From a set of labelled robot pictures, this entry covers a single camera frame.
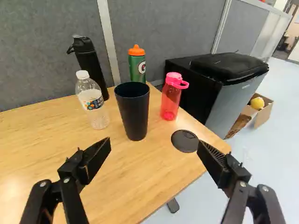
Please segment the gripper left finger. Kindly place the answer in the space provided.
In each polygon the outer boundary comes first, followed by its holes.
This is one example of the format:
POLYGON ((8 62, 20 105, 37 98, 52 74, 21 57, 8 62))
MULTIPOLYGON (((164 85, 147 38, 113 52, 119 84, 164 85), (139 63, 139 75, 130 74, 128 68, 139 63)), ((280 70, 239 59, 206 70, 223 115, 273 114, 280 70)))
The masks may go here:
POLYGON ((20 223, 51 224, 57 205, 62 203, 67 223, 87 224, 89 221, 80 192, 96 176, 110 152, 109 137, 85 150, 78 148, 57 170, 58 181, 45 179, 33 185, 20 223))

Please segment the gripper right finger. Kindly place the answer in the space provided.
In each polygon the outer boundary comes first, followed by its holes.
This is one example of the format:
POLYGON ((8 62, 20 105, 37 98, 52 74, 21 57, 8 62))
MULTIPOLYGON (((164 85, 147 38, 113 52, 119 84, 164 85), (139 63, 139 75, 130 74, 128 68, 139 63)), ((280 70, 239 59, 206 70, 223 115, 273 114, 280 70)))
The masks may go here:
POLYGON ((251 173, 231 154, 200 140, 197 155, 215 184, 229 198, 222 224, 241 224, 249 208, 255 224, 284 224, 278 197, 267 185, 251 186, 251 173))

